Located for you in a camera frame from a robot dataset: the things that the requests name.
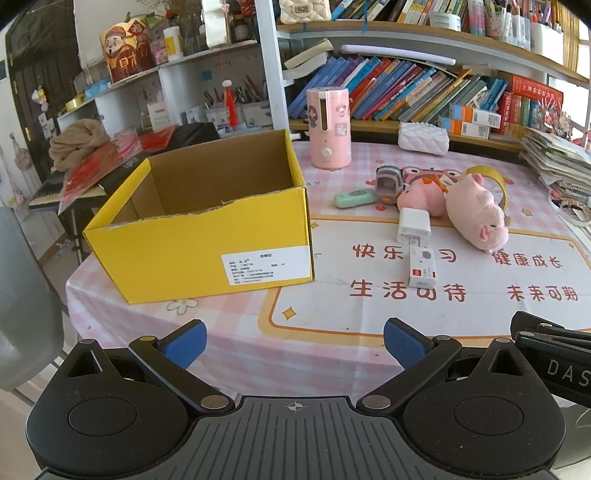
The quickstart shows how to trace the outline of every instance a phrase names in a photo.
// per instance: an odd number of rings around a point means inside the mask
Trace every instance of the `white power adapter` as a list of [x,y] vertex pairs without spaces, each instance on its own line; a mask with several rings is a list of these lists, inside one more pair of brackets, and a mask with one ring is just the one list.
[[400,209],[398,242],[411,247],[426,247],[431,238],[429,212],[416,208]]

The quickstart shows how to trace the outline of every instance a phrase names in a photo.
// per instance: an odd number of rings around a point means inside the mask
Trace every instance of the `white quilted purse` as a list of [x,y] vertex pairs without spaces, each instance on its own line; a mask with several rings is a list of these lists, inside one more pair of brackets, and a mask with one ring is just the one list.
[[279,0],[279,6],[285,24],[330,20],[329,0]]
[[445,155],[449,136],[445,129],[425,123],[400,123],[398,146],[405,150]]

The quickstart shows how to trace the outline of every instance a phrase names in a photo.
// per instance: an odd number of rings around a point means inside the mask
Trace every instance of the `chair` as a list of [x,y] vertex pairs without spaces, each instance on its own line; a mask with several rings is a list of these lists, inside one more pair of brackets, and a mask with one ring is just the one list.
[[37,263],[8,207],[0,207],[0,388],[17,388],[63,352],[65,306]]

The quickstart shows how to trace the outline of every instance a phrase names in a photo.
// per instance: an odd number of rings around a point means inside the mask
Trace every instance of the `red paper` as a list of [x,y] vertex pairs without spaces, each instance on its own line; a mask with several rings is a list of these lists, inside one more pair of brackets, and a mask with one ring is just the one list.
[[91,153],[66,176],[58,215],[86,190],[141,151],[142,145],[137,135],[123,135]]

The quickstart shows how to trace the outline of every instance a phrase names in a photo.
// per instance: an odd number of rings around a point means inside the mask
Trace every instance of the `pink stuffed toy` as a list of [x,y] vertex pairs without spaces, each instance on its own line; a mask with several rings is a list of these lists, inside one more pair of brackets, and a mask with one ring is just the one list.
[[457,231],[485,252],[502,248],[509,240],[509,221],[479,173],[468,174],[449,187],[447,214]]
[[419,179],[410,184],[398,197],[398,210],[401,208],[416,208],[426,210],[432,217],[445,214],[445,196],[438,182],[430,179]]

